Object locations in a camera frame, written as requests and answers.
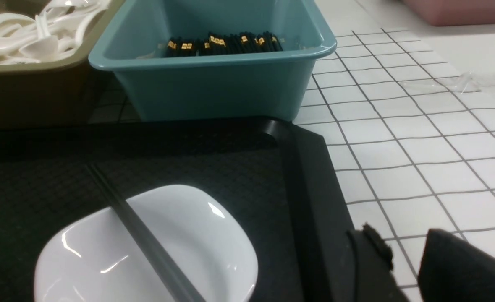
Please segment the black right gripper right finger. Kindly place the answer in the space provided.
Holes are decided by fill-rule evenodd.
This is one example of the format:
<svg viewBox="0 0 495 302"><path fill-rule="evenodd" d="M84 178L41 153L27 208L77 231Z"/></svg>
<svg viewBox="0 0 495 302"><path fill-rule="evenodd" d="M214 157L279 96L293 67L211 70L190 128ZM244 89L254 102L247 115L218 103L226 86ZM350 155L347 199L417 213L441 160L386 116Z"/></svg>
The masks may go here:
<svg viewBox="0 0 495 302"><path fill-rule="evenodd" d="M442 229L429 229L418 273L424 302L495 302L495 257Z"/></svg>

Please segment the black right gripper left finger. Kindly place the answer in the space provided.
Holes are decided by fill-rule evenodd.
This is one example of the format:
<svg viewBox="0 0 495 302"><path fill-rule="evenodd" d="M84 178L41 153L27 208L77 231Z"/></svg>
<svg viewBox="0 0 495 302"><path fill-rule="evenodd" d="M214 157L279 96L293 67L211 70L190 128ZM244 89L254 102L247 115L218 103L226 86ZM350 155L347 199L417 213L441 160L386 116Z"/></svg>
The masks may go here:
<svg viewBox="0 0 495 302"><path fill-rule="evenodd" d="M347 231L354 255L355 302L408 302L393 275L393 250L369 224Z"/></svg>

